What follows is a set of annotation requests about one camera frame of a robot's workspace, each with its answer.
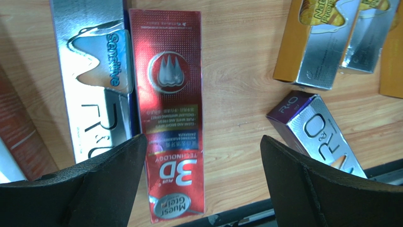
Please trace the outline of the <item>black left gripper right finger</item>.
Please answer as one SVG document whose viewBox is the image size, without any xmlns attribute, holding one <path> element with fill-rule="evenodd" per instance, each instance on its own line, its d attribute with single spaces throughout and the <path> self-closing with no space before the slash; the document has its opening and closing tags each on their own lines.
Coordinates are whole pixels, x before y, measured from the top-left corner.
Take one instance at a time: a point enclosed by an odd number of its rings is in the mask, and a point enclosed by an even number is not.
<svg viewBox="0 0 403 227">
<path fill-rule="evenodd" d="M 402 226 L 401 186 L 345 173 L 267 135 L 260 150 L 278 226 Z"/>
</svg>

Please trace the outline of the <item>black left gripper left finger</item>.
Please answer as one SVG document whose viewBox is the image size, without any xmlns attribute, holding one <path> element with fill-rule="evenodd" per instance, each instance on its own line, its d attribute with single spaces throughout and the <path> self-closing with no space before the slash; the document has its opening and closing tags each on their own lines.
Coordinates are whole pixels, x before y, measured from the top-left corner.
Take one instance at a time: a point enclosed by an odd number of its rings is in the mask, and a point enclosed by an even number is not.
<svg viewBox="0 0 403 227">
<path fill-rule="evenodd" d="M 35 181 L 0 186 L 3 227 L 125 227 L 147 150 L 145 135 Z"/>
</svg>

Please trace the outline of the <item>red 3D toothpaste box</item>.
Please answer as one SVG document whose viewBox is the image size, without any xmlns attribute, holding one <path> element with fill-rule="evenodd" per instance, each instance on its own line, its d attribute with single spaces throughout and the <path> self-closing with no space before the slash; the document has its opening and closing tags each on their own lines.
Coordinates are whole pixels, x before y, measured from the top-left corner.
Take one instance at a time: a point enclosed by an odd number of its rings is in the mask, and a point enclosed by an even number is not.
<svg viewBox="0 0 403 227">
<path fill-rule="evenodd" d="M 152 223 L 205 212 L 199 11 L 130 9 Z"/>
</svg>

